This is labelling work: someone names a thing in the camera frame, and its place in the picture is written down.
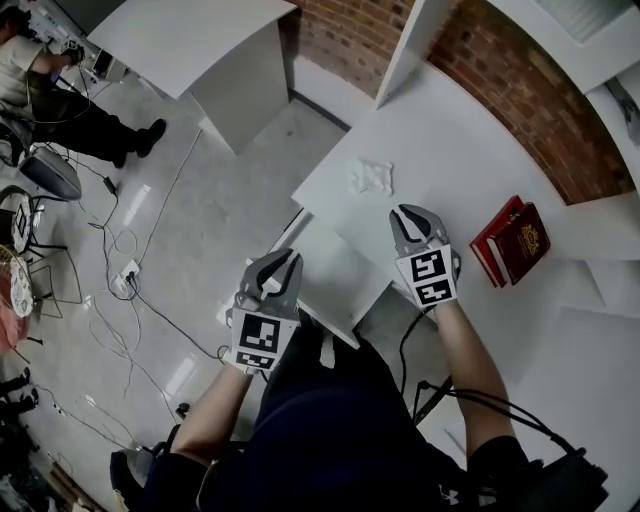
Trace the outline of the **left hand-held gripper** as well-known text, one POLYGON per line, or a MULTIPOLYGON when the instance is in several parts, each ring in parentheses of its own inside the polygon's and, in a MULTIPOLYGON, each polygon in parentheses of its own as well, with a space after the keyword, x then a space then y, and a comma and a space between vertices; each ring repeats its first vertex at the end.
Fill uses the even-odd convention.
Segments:
POLYGON ((245 270, 232 307, 226 312, 231 345, 224 362, 244 373, 271 372, 297 330, 297 297, 303 257, 293 249, 279 249, 251 263, 245 270), (273 290, 262 298, 264 284, 273 290))

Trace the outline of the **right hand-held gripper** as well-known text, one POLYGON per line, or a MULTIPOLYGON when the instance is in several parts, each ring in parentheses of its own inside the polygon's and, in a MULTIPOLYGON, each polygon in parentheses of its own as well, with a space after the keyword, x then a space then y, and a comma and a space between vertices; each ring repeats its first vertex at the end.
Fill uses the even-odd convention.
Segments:
POLYGON ((397 258, 396 268, 419 308, 431 308, 457 298, 460 258, 447 243, 441 218, 417 205, 400 204, 389 213, 397 258), (412 236, 404 221, 418 230, 412 236))

